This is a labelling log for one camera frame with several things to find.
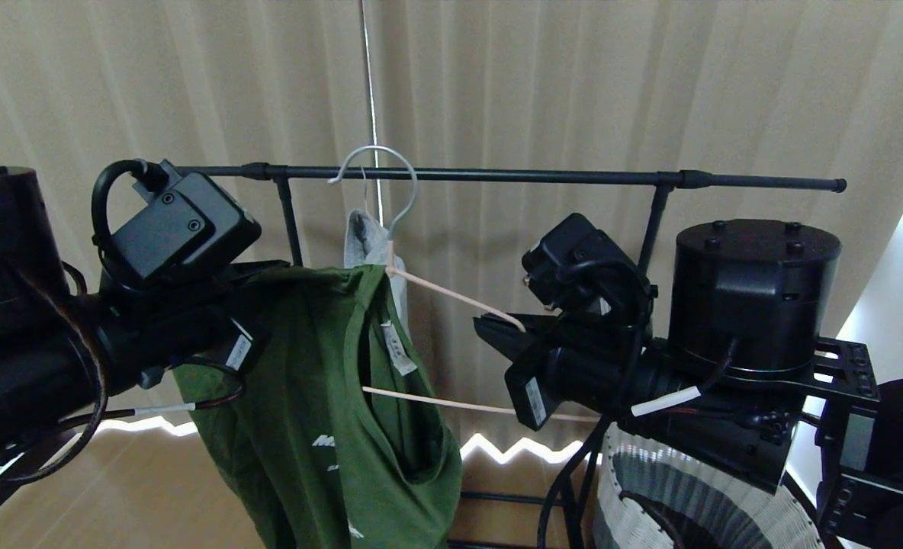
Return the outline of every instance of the clothing rack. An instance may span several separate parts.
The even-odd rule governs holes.
[[[325,181],[336,177],[339,167],[333,166],[286,166],[254,162],[242,166],[180,166],[176,168],[181,174],[198,172],[211,177],[243,177],[257,181],[273,181],[278,189],[278,200],[281,202],[285,221],[285,232],[290,243],[292,264],[302,266],[302,250],[299,244],[299,232],[292,209],[292,191],[288,182],[292,178],[315,178]],[[497,181],[497,183],[542,183],[553,185],[644,185],[653,187],[651,211],[648,224],[644,229],[641,253],[638,257],[638,268],[647,272],[654,252],[654,241],[661,225],[661,216],[668,202],[668,195],[676,188],[695,190],[707,187],[741,187],[741,188],[799,188],[812,191],[845,191],[847,183],[842,178],[784,178],[766,176],[734,176],[716,175],[698,170],[682,170],[678,172],[603,172],[603,171],[557,171],[557,170],[485,170],[485,169],[448,169],[417,168],[420,181]],[[410,174],[403,168],[348,168],[343,178],[358,180],[410,180]],[[567,527],[567,544],[570,549],[583,549],[580,521],[586,501],[577,501],[574,496],[574,485],[570,477],[561,480],[560,499],[556,506],[563,509],[564,525]],[[532,496],[517,494],[480,493],[480,491],[462,491],[464,499],[485,499],[517,504],[543,505],[546,501]],[[500,543],[480,543],[469,541],[450,541],[448,546],[457,549],[525,549],[515,545]]]

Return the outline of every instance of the garment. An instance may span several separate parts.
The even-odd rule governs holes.
[[[382,324],[397,314],[384,268],[281,268],[256,281],[267,284],[260,320],[272,339],[246,365],[245,395],[191,415],[266,546],[443,545],[461,491],[455,438],[436,406],[361,390],[432,395],[421,368],[391,364]],[[188,402],[228,391],[206,368],[175,375]]]
[[[354,268],[360,265],[387,264],[387,230],[376,219],[361,209],[354,209],[346,224],[346,239],[343,240],[343,267]],[[403,268],[403,259],[394,256],[394,267]],[[393,277],[391,295],[400,325],[410,333],[407,324],[407,281],[401,277]]]

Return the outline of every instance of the wooden floor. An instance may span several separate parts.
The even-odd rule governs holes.
[[[476,451],[465,461],[463,490],[543,496],[559,468],[527,452],[499,465]],[[538,514],[535,505],[463,500],[451,537],[535,546]],[[566,547],[564,540],[554,512],[549,544]],[[72,464],[0,508],[0,548],[92,547],[262,545],[198,436],[152,429],[99,433]]]

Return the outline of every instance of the hanger hook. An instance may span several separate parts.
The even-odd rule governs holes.
[[[410,208],[413,208],[414,202],[417,201],[417,191],[418,191],[418,181],[417,181],[417,171],[414,171],[414,166],[410,165],[410,160],[407,160],[403,154],[400,154],[396,150],[391,149],[389,146],[383,145],[364,145],[354,149],[353,152],[349,153],[346,156],[346,159],[343,159],[343,164],[339,167],[339,172],[336,173],[336,177],[330,178],[326,180],[326,183],[330,185],[339,183],[343,180],[343,174],[346,173],[346,169],[350,167],[350,162],[353,161],[354,157],[357,154],[363,153],[365,150],[383,150],[385,153],[391,153],[393,156],[396,156],[400,162],[403,163],[407,167],[407,173],[410,173],[410,180],[413,182],[413,190],[410,192],[410,202],[407,202],[407,205],[400,210],[400,213],[394,216],[394,221],[391,222],[390,229],[387,230],[387,239],[393,241],[394,233],[397,230],[397,223],[403,219],[403,216],[407,215],[407,212],[410,212]]]

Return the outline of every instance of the light under curtain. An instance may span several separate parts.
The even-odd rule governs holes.
[[[903,3],[368,2],[378,138],[421,167],[702,169],[848,178],[845,194],[675,191],[650,276],[665,333],[674,237],[737,217],[838,234],[824,332],[866,285],[903,208]],[[108,163],[332,165],[371,142],[356,2],[0,3],[0,163],[40,173],[63,258],[95,289],[88,197]],[[263,225],[245,260],[288,257],[273,185],[222,181]],[[307,265],[342,262],[363,184],[293,181]],[[384,188],[385,218],[410,186]],[[397,234],[407,270],[491,306],[540,313],[521,254],[580,211],[637,255],[651,190],[423,183]],[[114,188],[117,225],[141,206]],[[410,323],[441,397],[509,406],[507,363],[472,331],[476,310],[410,289]],[[179,400],[167,383],[111,407]],[[564,413],[583,410],[565,409]],[[459,441],[532,434],[498,415],[447,412]]]

